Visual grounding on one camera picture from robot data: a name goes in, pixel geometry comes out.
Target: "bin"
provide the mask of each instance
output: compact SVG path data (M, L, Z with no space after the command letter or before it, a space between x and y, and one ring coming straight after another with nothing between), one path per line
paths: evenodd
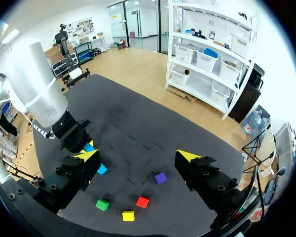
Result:
M222 65L219 71L219 77L234 84L238 82L238 77L240 75L239 67L229 65L226 63L226 60L222 57Z
M229 97L229 88L217 81L214 81L212 84L212 91L209 99L218 105L223 105Z
M196 48L192 44L177 43L174 45L176 49L176 59L185 63L191 63L195 58Z
M211 73L218 58L211 57L202 51L202 49L197 51L196 66Z
M171 81L179 86L185 86L187 80L191 77L191 71L181 65L176 65L171 73Z
M247 58L251 44L237 35L231 34L231 36L232 41L230 50L239 54L243 58Z

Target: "ceiling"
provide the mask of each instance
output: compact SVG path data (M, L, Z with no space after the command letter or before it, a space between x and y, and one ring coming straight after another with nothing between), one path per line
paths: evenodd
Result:
M61 12L81 6L106 2L106 0L20 0L2 17L2 21L7 23L9 27L4 35L2 35L2 30L0 30L0 42L13 29L23 33L37 23Z

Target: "door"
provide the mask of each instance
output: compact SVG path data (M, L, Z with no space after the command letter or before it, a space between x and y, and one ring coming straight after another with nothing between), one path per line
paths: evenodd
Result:
M125 2L130 46L158 50L157 11L155 0Z
M110 6L109 16L113 41L119 43L120 40L123 39L125 40L126 46L129 46L126 31L127 23L125 20L123 3L121 2L116 5Z

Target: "cyan cube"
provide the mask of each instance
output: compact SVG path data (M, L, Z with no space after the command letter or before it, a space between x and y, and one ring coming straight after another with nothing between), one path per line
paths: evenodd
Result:
M100 168L98 169L98 174L104 174L108 169L101 163Z

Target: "metal shelf unit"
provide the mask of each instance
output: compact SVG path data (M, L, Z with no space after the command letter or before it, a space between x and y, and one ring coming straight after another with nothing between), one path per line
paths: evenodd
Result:
M250 58L243 58L240 55L219 46L218 44L213 43L210 40L202 39L199 37L191 36L191 35L186 35L185 33L178 33L178 32L173 32L173 12L178 13L178 8L182 8L184 11L192 11L195 13L199 13L202 15L210 15L214 16L216 18L219 18L220 20L223 20L225 22L234 24L237 27L240 27L246 31L248 31L249 35L251 37L251 43L253 43L253 54L252 57ZM181 3L181 2L173 2L172 0L169 0L169 47L168 47L168 64L167 64L167 75L166 75L166 83L165 87L168 88L169 85L174 86L182 91L185 91L186 93L189 93L198 99L204 101L205 103L213 106L214 108L218 109L223 113L222 119L226 119L232 108L235 106L236 102L238 101L241 93L243 92L248 79L250 77L250 74L252 72L253 66L255 64L255 55L256 55L256 48L258 46L259 42L259 29L260 29L260 18L259 18L259 12L256 11L256 14L250 18L250 22L256 18L257 20L257 25L253 26L252 24L249 24L244 20L243 17L238 16L238 15L232 15L229 11L224 11L223 8L214 8L214 7L207 7L203 5L198 5L198 4L191 4L191 3ZM186 20L184 19L184 14L182 17L182 20L180 22L180 26L182 31L184 31L184 24L186 24ZM172 46L173 46L173 39L179 38L181 40L189 40L189 41L195 41L199 44L202 44L206 47L213 48L218 54L221 55L227 55L229 57L234 58L235 60L238 60L239 62L242 63L242 68L245 68L246 74L244 78L241 78L242 75L240 75L240 80L239 84L241 85L238 87L238 84L232 84L229 83L228 81L220 78L218 76L217 71L213 72L207 72L201 68L196 67L195 62L192 62L191 64L181 62L179 60L176 60L175 58L172 57ZM171 82L170 80L170 75L171 75L171 69L176 66L176 65L181 65L186 68L189 68L201 75L204 75L205 77L208 77L212 80L215 80L228 88L230 88L234 93L232 94L232 98L229 100L224 105L218 105L212 102L209 99L208 93L210 93L211 88L207 88L207 86L204 86L204 88L207 88L206 90L199 89L200 86L197 84L197 79L191 77L188 82L186 83L186 86L178 86L175 83Z

